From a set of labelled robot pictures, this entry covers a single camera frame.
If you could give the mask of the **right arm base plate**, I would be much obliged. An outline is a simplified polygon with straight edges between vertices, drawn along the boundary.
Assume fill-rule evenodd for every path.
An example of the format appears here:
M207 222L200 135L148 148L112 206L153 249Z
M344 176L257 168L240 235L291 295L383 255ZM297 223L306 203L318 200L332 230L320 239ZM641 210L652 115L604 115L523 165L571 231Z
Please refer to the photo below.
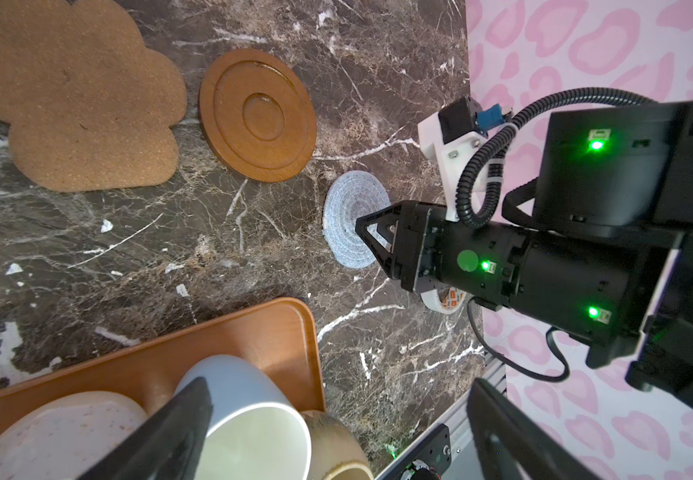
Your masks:
M452 461L450 430L440 424L396 458L378 479L441 479Z

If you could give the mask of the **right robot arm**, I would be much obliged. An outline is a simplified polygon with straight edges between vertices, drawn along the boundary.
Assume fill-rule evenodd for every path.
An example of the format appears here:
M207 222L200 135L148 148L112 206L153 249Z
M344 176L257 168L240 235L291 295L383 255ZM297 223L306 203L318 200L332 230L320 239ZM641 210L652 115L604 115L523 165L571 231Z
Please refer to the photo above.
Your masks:
M460 289L588 347L631 356L628 384L693 410L693 101L581 88L514 115L440 115L451 142L482 133L451 206L403 201L356 234L404 290Z

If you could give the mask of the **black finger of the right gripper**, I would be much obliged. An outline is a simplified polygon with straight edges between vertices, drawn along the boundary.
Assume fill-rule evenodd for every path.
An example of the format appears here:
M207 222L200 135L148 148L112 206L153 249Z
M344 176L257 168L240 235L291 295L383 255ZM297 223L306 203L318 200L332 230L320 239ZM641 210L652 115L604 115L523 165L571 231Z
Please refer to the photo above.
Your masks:
M392 280L403 278L410 261L409 205L399 202L356 221L356 234Z

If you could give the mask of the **cork paw-shaped coaster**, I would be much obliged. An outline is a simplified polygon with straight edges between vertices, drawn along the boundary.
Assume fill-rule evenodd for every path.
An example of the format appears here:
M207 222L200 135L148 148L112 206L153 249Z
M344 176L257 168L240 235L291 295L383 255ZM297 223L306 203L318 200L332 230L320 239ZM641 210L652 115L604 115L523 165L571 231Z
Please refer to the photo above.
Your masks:
M14 165L43 188L154 186L178 166L188 107L166 55L114 1L0 1L0 121Z

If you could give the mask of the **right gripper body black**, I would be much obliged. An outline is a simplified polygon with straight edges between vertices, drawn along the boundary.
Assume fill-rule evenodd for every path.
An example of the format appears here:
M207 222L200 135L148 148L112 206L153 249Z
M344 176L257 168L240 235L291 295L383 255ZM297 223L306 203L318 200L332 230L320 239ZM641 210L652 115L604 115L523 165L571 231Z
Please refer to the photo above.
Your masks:
M402 288L425 293L450 286L490 310L510 307L518 291L528 230L492 222L480 229L446 220L446 208L403 201L394 240L394 274Z

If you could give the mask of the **brown wooden round coaster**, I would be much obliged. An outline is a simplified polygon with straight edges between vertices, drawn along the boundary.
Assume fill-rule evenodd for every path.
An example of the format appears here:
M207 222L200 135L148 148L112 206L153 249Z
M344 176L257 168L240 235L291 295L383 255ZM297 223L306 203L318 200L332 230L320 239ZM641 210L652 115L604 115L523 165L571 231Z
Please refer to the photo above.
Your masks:
M236 49L210 64L198 96L206 141L226 167L256 181L297 176L316 146L308 90L282 60Z

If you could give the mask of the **light blue mug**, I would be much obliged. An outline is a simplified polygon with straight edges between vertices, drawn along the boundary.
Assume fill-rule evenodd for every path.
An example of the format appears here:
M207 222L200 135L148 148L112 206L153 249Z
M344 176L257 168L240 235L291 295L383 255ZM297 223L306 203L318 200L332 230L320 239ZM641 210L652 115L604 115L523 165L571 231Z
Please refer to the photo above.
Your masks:
M308 425L262 370L238 357L210 356L184 374L176 392L200 377L208 385L212 418L196 478L308 477Z

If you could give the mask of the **white speckled mug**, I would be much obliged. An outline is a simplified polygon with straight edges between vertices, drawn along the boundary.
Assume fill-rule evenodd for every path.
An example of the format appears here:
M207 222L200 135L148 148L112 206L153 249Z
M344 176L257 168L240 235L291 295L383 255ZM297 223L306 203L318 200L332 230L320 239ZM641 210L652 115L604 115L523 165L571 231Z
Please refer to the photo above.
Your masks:
M54 400L0 434L0 479L76 479L146 418L138 403L114 392Z

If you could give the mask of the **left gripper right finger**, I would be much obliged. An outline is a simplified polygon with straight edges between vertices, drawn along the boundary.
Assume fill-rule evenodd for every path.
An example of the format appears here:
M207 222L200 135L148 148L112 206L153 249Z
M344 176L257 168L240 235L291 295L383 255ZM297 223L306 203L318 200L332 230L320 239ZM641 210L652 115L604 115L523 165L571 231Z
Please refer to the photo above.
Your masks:
M484 478L597 477L483 378L471 387L467 413Z

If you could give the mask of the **grey knitted round coaster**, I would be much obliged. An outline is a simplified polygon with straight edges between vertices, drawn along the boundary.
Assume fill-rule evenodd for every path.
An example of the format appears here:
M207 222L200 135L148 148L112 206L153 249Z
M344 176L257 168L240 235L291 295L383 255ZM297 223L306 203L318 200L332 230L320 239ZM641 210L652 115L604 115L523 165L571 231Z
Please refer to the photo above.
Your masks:
M387 190L369 172L346 172L332 184L324 202L322 233L340 265L363 269L376 261L370 248L356 234L356 222L390 205Z

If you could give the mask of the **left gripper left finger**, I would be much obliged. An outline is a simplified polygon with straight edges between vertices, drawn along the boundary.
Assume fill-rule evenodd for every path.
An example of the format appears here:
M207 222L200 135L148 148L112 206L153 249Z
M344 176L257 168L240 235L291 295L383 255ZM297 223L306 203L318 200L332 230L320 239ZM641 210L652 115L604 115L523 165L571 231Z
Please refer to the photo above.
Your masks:
M80 477L195 478L211 419L208 382L199 377Z

